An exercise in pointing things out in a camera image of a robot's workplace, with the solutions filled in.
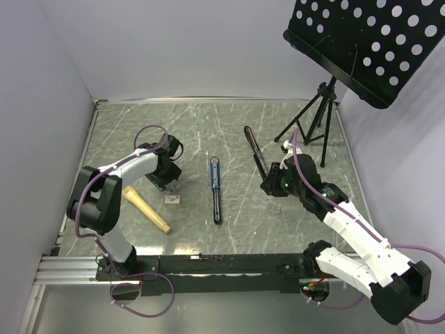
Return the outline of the grey staple strip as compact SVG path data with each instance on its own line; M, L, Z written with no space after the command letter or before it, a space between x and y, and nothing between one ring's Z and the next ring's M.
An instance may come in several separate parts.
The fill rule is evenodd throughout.
M265 209L271 212L275 212L275 213L280 213L281 212L281 206L280 205L276 205L270 202L266 203Z

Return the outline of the small staple box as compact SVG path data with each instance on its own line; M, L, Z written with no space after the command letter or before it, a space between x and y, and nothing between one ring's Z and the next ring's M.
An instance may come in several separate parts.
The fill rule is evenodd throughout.
M167 205L179 205L180 201L180 196L165 196L164 198L164 203Z

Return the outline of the black stapler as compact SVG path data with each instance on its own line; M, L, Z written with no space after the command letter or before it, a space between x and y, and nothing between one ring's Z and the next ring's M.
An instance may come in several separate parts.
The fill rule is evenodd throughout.
M262 180L265 180L268 177L269 171L264 156L262 155L261 149L258 146L258 143L254 137L251 127L245 126L243 131L253 151L253 158L259 170L260 176Z

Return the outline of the blue stapler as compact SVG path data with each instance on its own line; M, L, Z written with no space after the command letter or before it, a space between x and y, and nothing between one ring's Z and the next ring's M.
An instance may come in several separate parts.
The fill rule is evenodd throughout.
M209 160L211 172L211 190L213 196L213 222L216 225L222 224L221 200L220 200L220 160L213 156Z

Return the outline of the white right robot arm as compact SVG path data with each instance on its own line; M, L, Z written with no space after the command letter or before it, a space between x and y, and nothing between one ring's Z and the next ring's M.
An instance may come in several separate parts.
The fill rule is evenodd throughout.
M370 299L375 311L392 325L428 299L430 267L393 248L337 185L322 181L308 154L272 163L260 187L273 197L298 198L360 257L354 260L326 241L317 241L305 250L303 267L309 276L326 273L342 279Z

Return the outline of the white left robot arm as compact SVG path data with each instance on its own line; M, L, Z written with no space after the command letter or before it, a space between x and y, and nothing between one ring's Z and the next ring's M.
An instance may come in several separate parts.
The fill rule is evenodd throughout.
M136 249L118 226L121 192L146 177L159 191L167 191L179 179L181 169L175 154L184 145L172 135L159 143L143 143L130 155L113 164L83 167L76 179L66 214L75 222L77 237L91 237L113 263L113 272L123 280L138 270Z

